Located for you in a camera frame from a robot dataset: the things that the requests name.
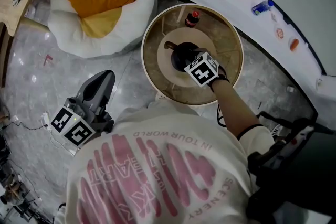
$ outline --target sleeve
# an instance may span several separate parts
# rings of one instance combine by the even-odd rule
[[[65,224],[65,207],[66,204],[61,204],[58,208],[58,211],[55,215],[54,224]]]
[[[243,146],[247,156],[257,151],[264,154],[274,144],[270,131],[261,124],[251,126],[243,131],[238,140]]]

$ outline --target brown handle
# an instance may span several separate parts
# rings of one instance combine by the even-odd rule
[[[164,44],[164,48],[167,49],[172,49],[174,50],[177,47],[177,45],[175,43],[172,43],[170,41],[166,41]]]

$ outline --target red bottle cap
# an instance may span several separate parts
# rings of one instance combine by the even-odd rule
[[[199,12],[194,11],[192,15],[193,15],[193,17],[198,18],[199,17]]]

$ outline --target forearm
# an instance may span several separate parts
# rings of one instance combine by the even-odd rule
[[[228,81],[216,80],[212,87],[218,99],[226,127],[234,136],[237,137],[250,126],[259,124],[258,118]]]

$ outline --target white t-shirt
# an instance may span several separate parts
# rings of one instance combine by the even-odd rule
[[[263,126],[238,141],[188,114],[117,128],[74,157],[55,223],[247,223],[247,156],[273,143]]]

